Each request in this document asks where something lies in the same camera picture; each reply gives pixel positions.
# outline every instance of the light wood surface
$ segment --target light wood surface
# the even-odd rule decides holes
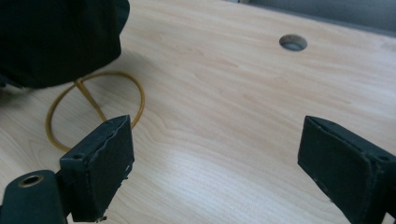
[[[220,0],[131,9],[123,53],[104,70],[140,80],[146,108],[134,169],[104,223],[347,223],[297,165],[304,116],[396,154],[396,39]],[[286,34],[308,48],[282,49]],[[19,175],[59,169],[64,153],[44,122],[67,86],[0,91],[1,195]],[[101,77],[88,88],[110,118],[137,112],[133,83]],[[77,91],[53,121],[70,147],[100,123]]]

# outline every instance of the black cloth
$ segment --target black cloth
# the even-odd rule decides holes
[[[120,56],[127,0],[0,0],[0,86],[45,88]]]

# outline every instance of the wooden table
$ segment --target wooden table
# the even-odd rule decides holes
[[[104,223],[347,223],[297,165],[304,116],[396,154],[396,39],[220,0],[131,8],[123,53],[105,70],[134,75],[147,101],[133,129],[134,169]],[[307,49],[282,49],[287,34]],[[59,169],[64,153],[44,122],[68,85],[1,90],[1,195],[19,175]],[[137,111],[125,79],[88,88],[110,118]],[[70,147],[100,123],[77,91],[53,121]]]

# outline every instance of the table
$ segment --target table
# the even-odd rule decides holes
[[[104,70],[134,75],[146,108],[133,129],[134,169],[104,223],[347,223],[297,165],[304,116],[396,154],[396,39],[220,0],[131,9],[123,53]],[[308,47],[282,49],[287,34]],[[44,122],[68,85],[0,91],[1,195],[19,175],[59,169],[64,153]],[[87,86],[108,117],[136,113],[128,81]],[[70,147],[100,123],[77,91],[53,121]]]

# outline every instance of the yellow cable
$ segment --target yellow cable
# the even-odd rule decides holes
[[[134,120],[131,123],[131,128],[133,128],[136,123],[140,120],[140,117],[142,116],[143,113],[143,109],[145,108],[145,92],[143,90],[142,85],[139,83],[139,81],[132,77],[129,76],[126,73],[123,72],[119,72],[119,71],[107,71],[107,72],[102,72],[102,73],[97,73],[97,74],[92,74],[92,75],[88,75],[85,76],[83,78],[80,78],[79,80],[75,81],[74,84],[67,88],[65,91],[63,91],[56,99],[55,101],[52,103],[52,105],[49,108],[49,112],[47,114],[47,118],[46,118],[46,133],[47,133],[47,137],[50,140],[50,142],[55,145],[57,148],[63,150],[63,151],[69,151],[70,147],[65,146],[64,144],[62,144],[58,139],[56,139],[56,137],[53,135],[52,133],[52,117],[53,117],[53,113],[55,112],[56,107],[58,106],[58,104],[62,101],[62,99],[66,96],[67,93],[69,93],[71,90],[73,90],[76,86],[78,87],[79,90],[81,90],[82,94],[90,101],[90,103],[95,107],[95,110],[97,111],[97,113],[99,114],[99,116],[102,119],[105,119],[102,111],[100,110],[99,107],[97,107],[97,103],[93,100],[93,98],[91,97],[91,94],[88,92],[88,90],[85,89],[85,86],[83,86],[83,82],[86,80],[89,80],[91,78],[94,77],[101,77],[101,76],[122,76],[122,77],[127,77],[129,79],[132,80],[132,82],[136,85],[136,87],[139,89],[140,92],[140,106],[139,106],[139,110],[137,111],[136,116],[134,117]]]

